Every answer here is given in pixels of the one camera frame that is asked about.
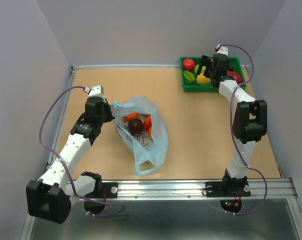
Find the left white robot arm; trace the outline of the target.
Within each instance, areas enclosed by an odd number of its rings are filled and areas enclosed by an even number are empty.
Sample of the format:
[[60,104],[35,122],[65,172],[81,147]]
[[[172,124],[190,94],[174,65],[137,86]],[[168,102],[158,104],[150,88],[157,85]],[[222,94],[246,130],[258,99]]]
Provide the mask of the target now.
[[111,107],[104,97],[87,98],[85,111],[71,129],[56,160],[39,180],[31,180],[26,186],[30,216],[62,224],[78,199],[86,195],[106,195],[102,177],[98,173],[85,171],[75,181],[71,173],[100,135],[103,124],[113,119]]

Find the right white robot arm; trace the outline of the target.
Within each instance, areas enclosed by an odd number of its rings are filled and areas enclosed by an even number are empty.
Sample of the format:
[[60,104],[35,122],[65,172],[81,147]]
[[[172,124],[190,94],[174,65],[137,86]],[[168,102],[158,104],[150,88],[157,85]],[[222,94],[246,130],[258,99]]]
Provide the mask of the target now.
[[202,55],[197,73],[205,68],[204,76],[211,85],[230,103],[230,131],[235,147],[231,163],[220,181],[208,182],[205,191],[208,197],[234,197],[238,193],[250,195],[247,171],[252,153],[267,133],[267,103],[246,93],[234,77],[227,74],[229,58],[226,53],[212,57]]

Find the orange peach fruit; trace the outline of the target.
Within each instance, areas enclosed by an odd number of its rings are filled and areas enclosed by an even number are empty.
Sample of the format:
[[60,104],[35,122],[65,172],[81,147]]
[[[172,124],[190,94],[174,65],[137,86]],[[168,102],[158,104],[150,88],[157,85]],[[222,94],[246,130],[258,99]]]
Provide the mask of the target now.
[[204,76],[203,74],[197,75],[196,84],[199,86],[207,86],[211,83],[210,78]]

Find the light blue plastic bag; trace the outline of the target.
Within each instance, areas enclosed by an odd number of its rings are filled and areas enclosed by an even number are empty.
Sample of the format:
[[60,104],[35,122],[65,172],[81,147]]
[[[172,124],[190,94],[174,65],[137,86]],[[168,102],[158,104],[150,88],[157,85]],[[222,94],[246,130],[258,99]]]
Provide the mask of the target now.
[[[137,95],[129,98],[123,104],[115,101],[111,104],[112,120],[118,136],[134,156],[135,173],[148,175],[158,171],[165,161],[169,146],[167,125],[163,121],[157,106],[148,98]],[[151,134],[142,130],[138,135],[129,131],[125,116],[138,113],[142,121],[151,117]]]

